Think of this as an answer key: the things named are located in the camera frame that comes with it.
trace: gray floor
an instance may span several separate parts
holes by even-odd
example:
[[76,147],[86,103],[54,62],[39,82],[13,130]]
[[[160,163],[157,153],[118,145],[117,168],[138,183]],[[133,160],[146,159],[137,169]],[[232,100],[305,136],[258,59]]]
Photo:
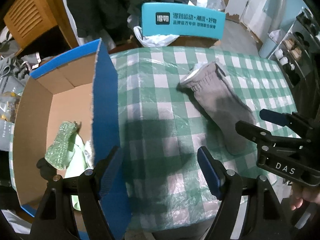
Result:
[[250,32],[245,30],[239,23],[228,20],[225,21],[221,44],[212,48],[259,56],[256,41]]

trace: sparkly green cloth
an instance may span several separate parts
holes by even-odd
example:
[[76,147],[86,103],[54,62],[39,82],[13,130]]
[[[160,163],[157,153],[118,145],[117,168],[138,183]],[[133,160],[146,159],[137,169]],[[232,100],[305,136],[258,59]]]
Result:
[[76,122],[63,122],[52,145],[49,146],[44,158],[58,170],[64,170],[74,155],[74,144],[78,126]]

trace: beige shoe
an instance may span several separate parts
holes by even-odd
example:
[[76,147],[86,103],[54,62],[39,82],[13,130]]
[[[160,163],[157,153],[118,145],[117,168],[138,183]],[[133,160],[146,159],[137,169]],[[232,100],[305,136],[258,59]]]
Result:
[[290,39],[285,40],[283,42],[284,42],[284,45],[287,47],[288,50],[292,50],[293,49],[293,46],[294,46],[293,39],[290,38]]
[[301,59],[302,51],[299,47],[296,47],[294,50],[291,50],[290,53],[296,61],[299,61]]

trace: tablecloth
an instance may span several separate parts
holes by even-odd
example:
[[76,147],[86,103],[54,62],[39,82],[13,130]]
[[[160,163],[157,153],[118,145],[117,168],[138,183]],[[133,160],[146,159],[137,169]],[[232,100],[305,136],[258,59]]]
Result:
[[[200,146],[226,169],[241,176],[276,176],[259,169],[252,143],[247,154],[230,155],[219,127],[206,115],[191,90],[177,90],[196,63],[219,59],[227,80],[253,111],[257,125],[273,135],[296,137],[287,127],[262,121],[261,109],[296,111],[290,89],[276,62],[214,49],[139,48],[111,55],[118,72],[119,129],[124,177],[132,208],[131,229],[164,230],[216,215],[220,202],[210,194],[196,161]],[[12,186],[12,143],[9,166]]]

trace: gray sock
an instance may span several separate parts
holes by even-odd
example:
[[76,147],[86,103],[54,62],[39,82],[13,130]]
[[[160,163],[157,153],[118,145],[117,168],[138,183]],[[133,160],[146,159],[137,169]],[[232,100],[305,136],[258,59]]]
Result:
[[236,132],[239,120],[256,124],[250,108],[234,93],[224,78],[220,63],[203,65],[181,81],[182,87],[191,88],[195,99],[220,127],[226,148],[233,155],[246,149],[248,140]]

